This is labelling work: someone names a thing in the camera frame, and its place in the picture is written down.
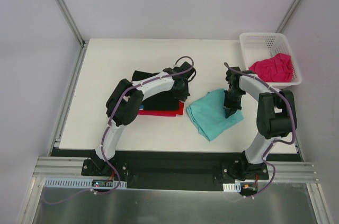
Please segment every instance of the robotic arm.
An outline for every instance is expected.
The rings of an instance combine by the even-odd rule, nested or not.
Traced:
[[[293,140],[286,142],[281,138],[286,137],[290,132],[295,133],[297,126],[295,103],[290,90],[270,87],[257,79],[257,75],[252,71],[241,71],[239,67],[230,68],[227,64],[225,66],[228,67],[226,81],[229,84],[229,89],[225,91],[224,102],[226,118],[241,110],[241,99],[246,92],[258,101],[256,118],[258,133],[250,147],[242,152],[240,160],[227,171],[232,178],[244,181],[247,178],[252,179],[255,174],[267,171],[264,160],[275,143],[294,143]]]
[[[95,149],[97,157],[101,160],[113,158],[124,128],[134,121],[143,100],[157,93],[173,90],[176,99],[186,101],[190,95],[188,79],[193,73],[193,64],[184,62],[180,67],[166,68],[145,80],[121,80],[106,103],[109,121],[103,139]]]

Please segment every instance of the plastic laundry basket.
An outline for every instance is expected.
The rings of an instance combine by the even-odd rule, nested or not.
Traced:
[[[291,56],[293,66],[292,81],[289,83],[267,82],[273,87],[283,89],[301,83],[299,67],[285,35],[269,32],[243,33],[240,35],[240,45],[246,69],[256,61],[271,58],[277,53],[285,53]]]

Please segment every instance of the teal cloth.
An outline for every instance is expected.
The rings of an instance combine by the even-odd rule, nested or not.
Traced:
[[[224,89],[217,89],[207,93],[205,97],[193,102],[186,108],[199,134],[203,135],[209,141],[214,140],[224,130],[227,130],[244,119],[240,110],[226,119],[224,99]]]

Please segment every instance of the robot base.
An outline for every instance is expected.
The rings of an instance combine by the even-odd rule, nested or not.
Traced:
[[[242,152],[240,159],[235,161],[233,164],[225,167],[227,175],[233,179],[244,181],[244,180],[255,180],[258,175],[259,180],[268,180],[269,173],[267,171],[267,165],[265,163],[250,164],[245,156],[245,151]]]
[[[122,181],[126,181],[128,175],[127,162],[115,161],[115,158],[110,159],[110,163],[117,169]],[[84,160],[81,171],[83,176],[108,176],[112,175],[112,169],[109,165],[100,159],[95,150],[91,152],[90,158]]]

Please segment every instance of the gray wall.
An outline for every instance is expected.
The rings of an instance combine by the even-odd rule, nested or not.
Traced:
[[[0,0],[0,223],[15,223],[79,46],[55,0]]]
[[[304,80],[293,92],[305,159],[317,163],[339,223],[339,0],[304,0],[284,34]]]
[[[275,31],[292,0],[65,0],[85,39],[239,39]]]

